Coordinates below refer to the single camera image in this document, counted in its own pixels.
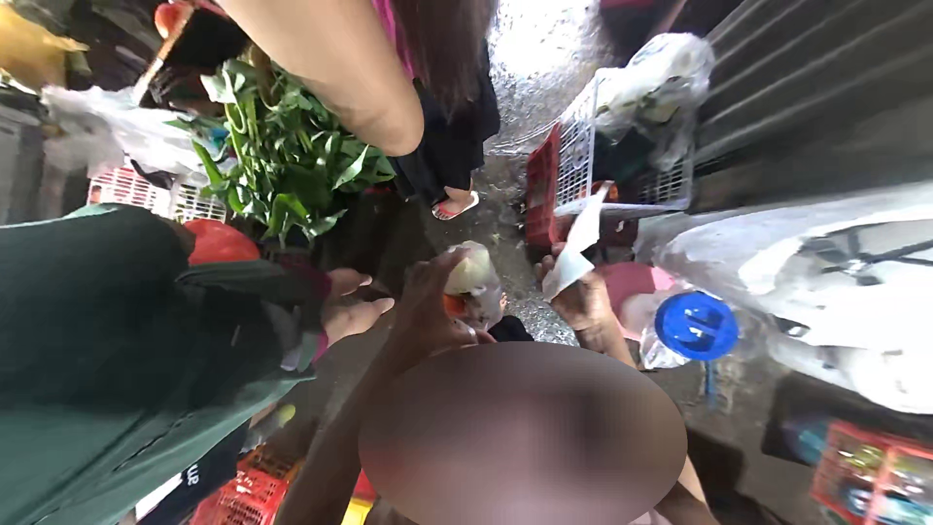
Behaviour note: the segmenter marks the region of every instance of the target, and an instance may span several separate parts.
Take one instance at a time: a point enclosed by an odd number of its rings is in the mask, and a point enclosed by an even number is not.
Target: leafy green vegetable
[[[224,150],[237,159],[221,170],[219,160],[195,142],[211,181],[205,191],[233,213],[265,224],[264,238],[278,236],[284,244],[288,231],[298,227],[313,239],[346,212],[345,197],[338,195],[395,176],[381,150],[343,129],[336,115],[275,65],[254,69],[231,60],[217,75],[202,76],[202,83],[211,100],[224,104]],[[202,139],[208,135],[202,121],[173,125],[187,126]]]

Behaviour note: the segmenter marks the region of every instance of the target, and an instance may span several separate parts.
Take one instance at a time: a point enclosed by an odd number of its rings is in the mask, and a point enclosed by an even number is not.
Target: pink shirt
[[[372,6],[375,7],[376,13],[379,14],[379,21],[383,23],[385,34],[396,48],[398,59],[402,61],[402,67],[405,68],[405,73],[409,78],[414,79],[416,77],[414,74],[414,62],[411,59],[411,53],[408,47],[405,45],[405,36],[401,32],[401,28],[396,26],[396,17],[395,13],[392,12],[391,0],[372,0]]]

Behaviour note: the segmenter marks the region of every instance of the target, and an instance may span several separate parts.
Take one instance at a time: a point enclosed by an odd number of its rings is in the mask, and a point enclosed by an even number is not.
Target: long hair
[[[415,72],[448,116],[479,96],[498,0],[392,0]]]

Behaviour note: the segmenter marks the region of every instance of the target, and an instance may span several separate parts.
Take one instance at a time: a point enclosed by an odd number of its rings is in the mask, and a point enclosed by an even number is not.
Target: white plastic crate
[[[91,177],[88,204],[118,203],[140,206],[166,219],[188,222],[211,219],[221,222],[227,209],[215,197],[201,196],[206,180],[195,177],[178,179],[172,189],[163,190],[149,184],[131,167],[121,167]]]
[[[554,215],[574,215],[582,211],[592,194],[593,149],[596,142],[596,101],[602,69],[577,95],[561,115],[560,164],[557,171],[557,200]],[[693,182],[693,150],[673,170],[647,174],[636,180],[636,203],[603,203],[603,214],[620,219],[637,219],[683,210],[689,206]]]

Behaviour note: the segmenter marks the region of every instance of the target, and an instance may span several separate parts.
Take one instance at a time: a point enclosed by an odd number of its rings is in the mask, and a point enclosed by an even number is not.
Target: pink flip-flop
[[[435,204],[434,207],[431,208],[431,214],[434,215],[435,219],[439,219],[439,220],[450,220],[450,219],[453,219],[454,217],[458,217],[463,212],[467,211],[471,207],[480,203],[479,193],[470,192],[469,196],[470,196],[470,204],[467,207],[463,208],[463,210],[461,210],[460,213],[450,213],[447,210],[445,210],[444,204],[447,201],[443,201],[441,203]]]

